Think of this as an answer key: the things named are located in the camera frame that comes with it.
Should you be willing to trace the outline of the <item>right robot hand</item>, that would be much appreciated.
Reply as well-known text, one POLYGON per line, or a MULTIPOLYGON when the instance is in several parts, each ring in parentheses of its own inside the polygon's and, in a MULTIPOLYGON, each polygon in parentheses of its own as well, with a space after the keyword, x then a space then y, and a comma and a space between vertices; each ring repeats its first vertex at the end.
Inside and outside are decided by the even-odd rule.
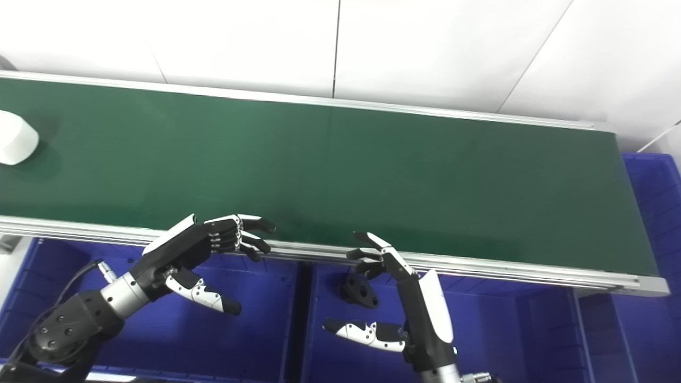
POLYGON ((365 243, 347 252, 358 260, 355 272, 373 279, 387 272, 396 282, 404 325, 328 318, 323 329, 382 351, 399 352, 422 382, 458 382, 460 373, 453 347, 453 325, 444 291, 433 269, 419 274, 396 248, 371 232, 355 232, 365 243))

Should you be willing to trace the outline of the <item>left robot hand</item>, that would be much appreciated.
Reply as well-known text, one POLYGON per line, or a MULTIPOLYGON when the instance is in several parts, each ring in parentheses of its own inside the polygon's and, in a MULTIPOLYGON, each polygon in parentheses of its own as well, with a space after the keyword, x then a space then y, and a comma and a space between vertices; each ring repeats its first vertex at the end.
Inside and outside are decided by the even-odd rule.
POLYGON ((211 255, 231 252, 241 252, 251 261, 260 262, 271 247, 251 233, 253 230, 272 234, 276 225, 256 215, 198 221, 191 214, 147 245, 127 274, 150 302, 175 293, 212 310, 240 315, 241 303, 207 284, 194 269, 211 255))

